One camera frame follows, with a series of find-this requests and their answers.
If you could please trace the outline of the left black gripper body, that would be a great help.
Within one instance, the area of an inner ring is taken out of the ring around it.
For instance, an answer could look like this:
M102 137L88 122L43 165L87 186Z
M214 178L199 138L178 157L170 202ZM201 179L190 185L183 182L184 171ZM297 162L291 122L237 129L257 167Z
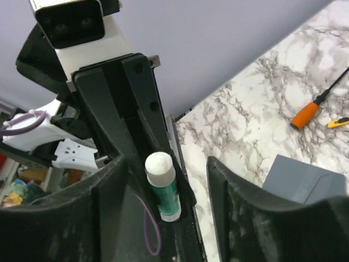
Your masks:
M160 254L155 261L196 260L196 198L178 163L174 164L182 214L179 221L160 219L158 198L144 168L146 157L156 151L172 153L152 63L141 53L125 55L81 68L73 74L75 91L63 81L49 42L35 26L20 51L16 66L20 74L54 91L58 99L78 112L97 145L106 166L123 157L128 175L118 228L115 261L150 261L142 242L141 211L131 208L132 194L150 209L160 228Z

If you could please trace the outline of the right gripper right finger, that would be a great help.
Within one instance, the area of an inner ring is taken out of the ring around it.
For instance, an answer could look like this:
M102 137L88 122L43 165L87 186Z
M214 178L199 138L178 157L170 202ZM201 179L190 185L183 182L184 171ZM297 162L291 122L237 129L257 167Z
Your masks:
M348 197L289 201L213 156L207 179L222 261L348 261Z

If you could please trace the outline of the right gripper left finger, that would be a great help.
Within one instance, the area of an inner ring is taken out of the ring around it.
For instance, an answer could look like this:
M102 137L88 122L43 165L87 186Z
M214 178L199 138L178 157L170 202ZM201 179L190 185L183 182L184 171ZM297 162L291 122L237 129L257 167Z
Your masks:
M115 261L123 157L30 205L1 209L1 261Z

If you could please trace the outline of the green white glue stick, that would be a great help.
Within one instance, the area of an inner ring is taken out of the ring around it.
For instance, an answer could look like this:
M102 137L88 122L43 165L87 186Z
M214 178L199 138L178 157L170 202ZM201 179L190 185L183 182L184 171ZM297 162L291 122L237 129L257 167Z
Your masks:
M160 217L165 222L179 220L182 208L176 185L176 171L172 157L165 152L154 152L145 161L147 180L158 198Z

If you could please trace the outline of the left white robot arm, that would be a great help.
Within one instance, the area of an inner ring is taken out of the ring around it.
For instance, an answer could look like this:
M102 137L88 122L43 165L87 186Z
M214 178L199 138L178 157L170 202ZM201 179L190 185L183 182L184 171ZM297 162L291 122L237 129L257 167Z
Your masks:
M121 51L106 36L68 49L78 62L65 74L58 51L35 26L16 60L20 74L56 98L15 111L1 129L1 152L21 164L89 171L91 176L29 204L1 208L1 261L151 261L144 218L159 234L156 261L202 261L186 175L174 164L182 212L161 220L144 164L172 154L155 80L158 56Z

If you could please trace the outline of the yellow utility knife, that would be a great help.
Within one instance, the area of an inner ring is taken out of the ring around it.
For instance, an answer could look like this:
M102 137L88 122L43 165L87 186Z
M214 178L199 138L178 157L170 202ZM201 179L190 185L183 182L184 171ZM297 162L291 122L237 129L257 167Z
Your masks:
M342 126L345 126L345 125L348 125L348 124L349 124L349 117L346 116L346 117L339 118L337 120L333 120L333 121L329 122L327 127L329 129L333 129L333 128L342 127Z

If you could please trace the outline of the orange handled screwdriver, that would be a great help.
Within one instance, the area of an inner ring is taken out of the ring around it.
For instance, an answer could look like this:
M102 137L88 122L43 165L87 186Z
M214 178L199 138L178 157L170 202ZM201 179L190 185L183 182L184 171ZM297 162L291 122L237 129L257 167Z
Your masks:
M299 111L295 117L291 120L290 126L296 130L301 130L303 127L305 127L310 120L315 116L317 113L320 104L322 104L325 99L327 98L327 95L329 95L330 91L341 81L341 79L348 73L348 68L341 73L341 75L319 96L315 98L312 102L310 102L308 105L303 107L301 111Z

